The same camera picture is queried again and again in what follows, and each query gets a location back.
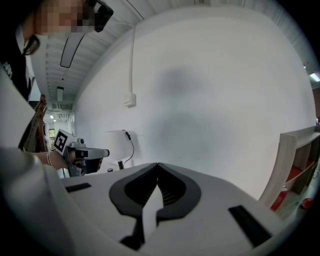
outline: person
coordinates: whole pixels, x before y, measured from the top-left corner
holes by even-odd
[[[3,121],[0,128],[0,147],[22,149],[30,131],[34,111],[27,103],[32,86],[26,67],[26,55],[33,54],[39,48],[40,41],[36,35],[71,32],[72,28],[81,26],[83,20],[89,19],[96,2],[97,0],[28,1],[33,10],[22,22],[12,22],[4,30],[5,40],[1,40],[0,47],[0,62],[3,67],[0,73],[0,119]],[[6,107],[12,102],[15,102],[16,106]],[[63,157],[56,151],[30,154],[36,156],[42,164],[51,163],[57,170],[67,167]],[[70,154],[71,162],[79,165],[74,152]]]

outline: ceiling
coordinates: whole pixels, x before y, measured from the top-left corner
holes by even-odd
[[[66,43],[65,35],[49,36],[42,46],[42,64],[35,68],[39,56],[32,58],[32,65],[39,89],[46,95],[48,112],[51,110],[71,110],[76,94],[99,57],[126,31],[150,16],[169,9],[185,6],[228,4],[248,8],[268,16],[287,36],[305,65],[309,74],[320,72],[315,54],[290,15],[275,1],[271,0],[103,0],[114,14],[100,33],[87,33],[82,39],[70,68],[60,66]],[[320,82],[310,80],[312,88],[320,87]],[[64,87],[63,103],[57,102],[57,87]]]

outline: wall outlet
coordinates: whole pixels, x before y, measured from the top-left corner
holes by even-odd
[[[136,105],[136,95],[132,92],[123,96],[123,104],[125,107],[133,107]]]

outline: bracelet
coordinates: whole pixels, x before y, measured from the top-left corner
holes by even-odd
[[[50,152],[48,152],[48,153],[46,154],[46,162],[47,162],[47,164],[48,164],[49,166],[52,166],[52,163],[51,163],[51,152],[52,152],[52,151],[50,151]]]

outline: black cable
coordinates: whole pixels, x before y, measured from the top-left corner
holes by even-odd
[[[130,140],[130,141],[131,141],[131,144],[132,144],[132,147],[133,147],[133,152],[132,152],[132,155],[130,156],[130,158],[124,162],[123,167],[125,167],[126,162],[128,162],[134,156],[134,153],[135,153],[135,146],[132,143],[132,140]]]

